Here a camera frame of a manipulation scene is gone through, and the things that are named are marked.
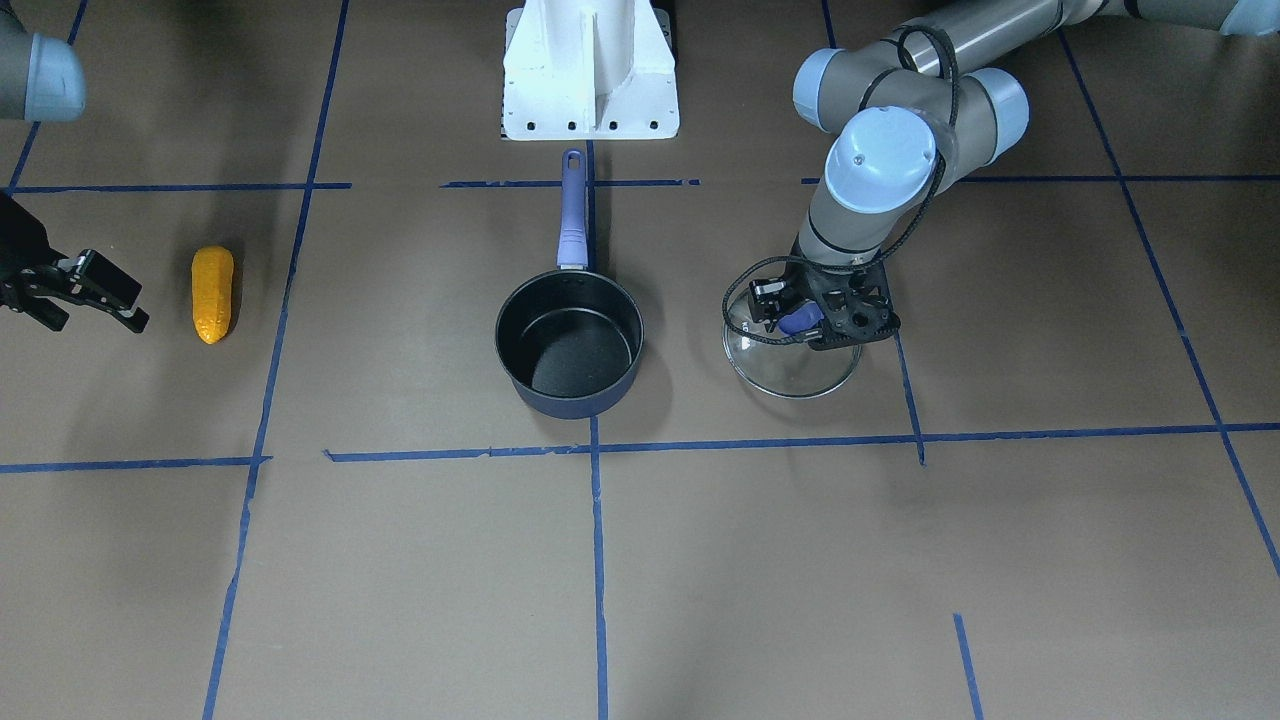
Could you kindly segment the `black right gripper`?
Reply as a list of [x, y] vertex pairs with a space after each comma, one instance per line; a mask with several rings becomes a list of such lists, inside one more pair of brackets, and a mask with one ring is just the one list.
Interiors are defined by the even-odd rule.
[[[44, 224], [8, 193], [1, 193], [3, 306], [26, 314], [52, 332], [64, 329], [69, 314], [55, 302], [31, 296], [18, 281], [22, 270], [52, 263]], [[109, 314], [140, 334], [150, 315], [138, 306], [142, 284], [102, 254], [86, 249], [55, 264], [59, 297]]]

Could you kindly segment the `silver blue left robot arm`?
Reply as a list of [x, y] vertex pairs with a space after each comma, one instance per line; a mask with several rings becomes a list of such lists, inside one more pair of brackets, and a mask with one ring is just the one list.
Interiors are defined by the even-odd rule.
[[858, 50], [813, 53], [794, 106], [835, 137], [783, 272], [744, 272], [724, 306], [745, 305], [735, 334], [765, 345], [833, 348], [895, 336], [884, 261], [933, 200], [988, 167], [1025, 133], [1025, 90], [995, 61], [1097, 15], [1215, 29], [1277, 31], [1275, 1], [955, 1]]

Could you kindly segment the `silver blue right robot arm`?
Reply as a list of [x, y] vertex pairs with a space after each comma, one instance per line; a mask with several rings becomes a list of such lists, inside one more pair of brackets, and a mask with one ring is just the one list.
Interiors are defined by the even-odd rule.
[[[5, 120], [67, 122], [86, 105], [84, 73], [64, 40], [29, 32], [9, 1], [3, 3], [1, 110]], [[3, 306], [45, 328], [63, 331], [63, 304], [106, 313], [133, 333], [145, 331], [142, 286], [102, 254], [86, 249], [65, 255], [50, 245], [45, 225], [9, 192], [1, 199]]]

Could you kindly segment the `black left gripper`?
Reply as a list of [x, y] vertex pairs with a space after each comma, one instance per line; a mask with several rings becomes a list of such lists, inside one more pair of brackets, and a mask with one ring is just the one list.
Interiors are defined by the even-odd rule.
[[755, 273], [783, 264], [776, 278], [750, 282], [750, 316], [767, 331], [884, 331], [884, 260], [829, 265], [800, 255], [773, 256]]

